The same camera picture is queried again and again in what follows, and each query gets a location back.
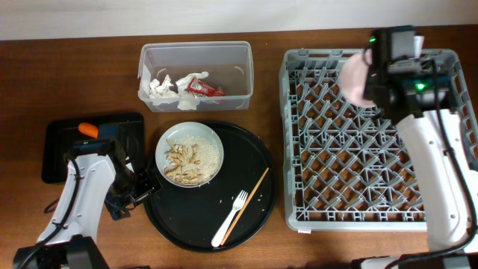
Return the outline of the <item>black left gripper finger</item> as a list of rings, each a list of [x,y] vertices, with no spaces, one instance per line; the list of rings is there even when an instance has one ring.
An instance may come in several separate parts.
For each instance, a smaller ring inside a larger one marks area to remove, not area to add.
[[[106,209],[113,220],[122,220],[131,216],[130,209],[105,200]]]
[[[153,169],[142,168],[133,172],[134,186],[131,191],[133,202],[146,202],[151,199],[160,189],[160,180]]]

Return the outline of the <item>pink bowl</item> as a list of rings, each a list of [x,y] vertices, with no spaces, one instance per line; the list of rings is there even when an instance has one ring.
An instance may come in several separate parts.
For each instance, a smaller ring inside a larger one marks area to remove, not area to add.
[[[361,50],[351,56],[342,66],[339,74],[339,87],[342,96],[352,105],[372,108],[376,104],[364,97],[371,51]]]

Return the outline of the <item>orange carrot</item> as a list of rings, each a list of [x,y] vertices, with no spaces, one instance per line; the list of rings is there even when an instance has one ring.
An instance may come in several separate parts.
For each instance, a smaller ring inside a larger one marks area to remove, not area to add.
[[[91,123],[80,123],[78,125],[78,130],[83,135],[86,135],[92,138],[97,138],[99,135],[99,128]]]

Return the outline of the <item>white napkin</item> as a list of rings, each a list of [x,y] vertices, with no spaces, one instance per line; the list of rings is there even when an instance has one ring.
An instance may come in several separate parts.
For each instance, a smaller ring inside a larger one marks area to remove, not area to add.
[[[149,98],[154,99],[154,105],[163,104],[163,102],[159,102],[157,99],[167,99],[165,103],[169,104],[171,103],[170,99],[179,98],[177,106],[179,110],[196,110],[198,102],[193,93],[187,92],[187,87],[194,78],[207,78],[208,76],[209,73],[207,71],[190,73],[175,82],[175,86],[177,87],[176,92],[171,90],[173,83],[169,75],[165,76],[163,82],[159,82],[159,80],[155,78],[149,83]]]

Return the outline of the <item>red snack wrapper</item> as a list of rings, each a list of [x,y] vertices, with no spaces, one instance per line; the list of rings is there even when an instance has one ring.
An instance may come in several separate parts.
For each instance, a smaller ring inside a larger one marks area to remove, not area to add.
[[[207,97],[225,96],[225,93],[220,88],[214,88],[197,77],[194,77],[187,86],[187,92],[195,93]]]

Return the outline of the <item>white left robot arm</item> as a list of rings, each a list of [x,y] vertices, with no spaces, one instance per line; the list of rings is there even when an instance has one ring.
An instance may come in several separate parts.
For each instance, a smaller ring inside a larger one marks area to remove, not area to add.
[[[114,220],[161,188],[157,178],[134,165],[136,139],[120,124],[98,127],[65,154],[66,183],[55,212],[37,243],[17,250],[14,268],[107,268],[96,245],[102,210]]]

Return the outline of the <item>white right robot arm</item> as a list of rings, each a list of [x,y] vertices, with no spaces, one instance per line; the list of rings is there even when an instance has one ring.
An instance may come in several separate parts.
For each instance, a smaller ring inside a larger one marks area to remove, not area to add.
[[[453,68],[423,59],[422,46],[411,25],[377,28],[341,70],[344,98],[378,108],[397,129],[418,181],[429,246],[356,260],[355,268],[477,266],[477,169],[467,156]]]

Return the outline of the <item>grey dishwasher rack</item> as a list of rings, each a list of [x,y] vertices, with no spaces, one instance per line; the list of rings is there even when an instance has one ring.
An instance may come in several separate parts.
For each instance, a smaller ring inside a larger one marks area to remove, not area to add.
[[[375,108],[341,95],[351,49],[292,49],[279,71],[285,221],[304,231],[423,232],[412,163]]]

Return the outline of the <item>clear plastic waste bin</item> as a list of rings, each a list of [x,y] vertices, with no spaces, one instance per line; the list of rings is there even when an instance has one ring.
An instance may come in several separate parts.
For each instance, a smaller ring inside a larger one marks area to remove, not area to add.
[[[150,43],[143,46],[140,53],[138,78],[139,99],[152,112],[186,112],[177,108],[179,98],[157,99],[163,102],[154,105],[149,98],[149,83],[153,79],[163,82],[169,75],[177,91],[175,82],[190,73],[207,71],[207,78],[199,78],[206,84],[220,88],[225,96],[207,97],[195,94],[198,105],[189,111],[227,111],[245,110],[253,95],[254,72],[252,48],[247,41],[214,41],[183,43]]]

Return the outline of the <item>grey plate with food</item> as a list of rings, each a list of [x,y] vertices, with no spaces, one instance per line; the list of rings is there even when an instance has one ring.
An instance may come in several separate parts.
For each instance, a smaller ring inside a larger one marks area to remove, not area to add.
[[[203,123],[184,122],[168,129],[155,150],[155,168],[173,185],[198,188],[220,171],[224,159],[218,134]]]

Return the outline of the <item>round black serving tray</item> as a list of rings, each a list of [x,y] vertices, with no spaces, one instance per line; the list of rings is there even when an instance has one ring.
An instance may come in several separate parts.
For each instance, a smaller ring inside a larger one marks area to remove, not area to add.
[[[146,214],[169,241],[185,250],[213,253],[239,246],[267,222],[276,203],[277,183],[273,160],[252,132],[232,123],[210,121],[224,145],[225,158],[218,175],[201,187],[182,188],[168,182],[151,160],[149,172],[161,189],[145,203]],[[225,244],[211,240],[230,212],[235,197],[252,195]]]

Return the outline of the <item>black rectangular tray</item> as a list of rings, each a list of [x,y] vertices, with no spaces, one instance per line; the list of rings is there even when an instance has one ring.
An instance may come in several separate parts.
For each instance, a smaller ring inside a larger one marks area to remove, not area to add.
[[[138,112],[124,114],[109,114],[94,117],[82,117],[66,120],[55,120],[46,129],[46,142],[44,147],[43,166],[41,179],[46,184],[60,184],[66,181],[67,165],[64,155],[72,145],[80,140],[88,140],[85,134],[80,133],[78,125],[90,123],[100,126],[106,123],[118,123],[135,138],[132,147],[133,170],[141,170],[145,167],[145,135],[144,118]]]

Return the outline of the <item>white plastic fork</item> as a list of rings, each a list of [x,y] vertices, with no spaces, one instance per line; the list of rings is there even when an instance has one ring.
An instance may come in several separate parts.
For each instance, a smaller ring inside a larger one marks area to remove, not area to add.
[[[220,246],[220,243],[225,238],[225,235],[229,229],[229,226],[232,223],[234,216],[243,208],[245,205],[246,199],[248,197],[248,193],[246,191],[241,191],[238,196],[236,197],[235,201],[232,204],[232,209],[229,212],[226,219],[221,224],[220,228],[217,230],[216,234],[211,240],[212,247]]]

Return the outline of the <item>wooden chopstick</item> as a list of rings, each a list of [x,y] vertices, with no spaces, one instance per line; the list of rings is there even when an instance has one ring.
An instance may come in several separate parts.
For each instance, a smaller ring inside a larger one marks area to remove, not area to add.
[[[255,195],[256,191],[258,190],[259,186],[261,183],[264,181],[265,176],[268,174],[270,168],[268,167],[264,173],[262,174],[261,178],[258,180],[257,184],[255,187],[252,189],[252,192],[248,195],[247,199],[243,203],[243,207],[240,209],[240,211],[235,215],[235,218],[232,221],[232,224],[229,226],[226,234],[223,236],[222,241],[220,242],[220,246],[223,246],[227,239],[229,238],[230,234],[232,233],[232,230],[235,228],[237,222],[240,220],[243,212],[245,211],[246,207],[249,205],[250,201],[252,200],[253,196]]]

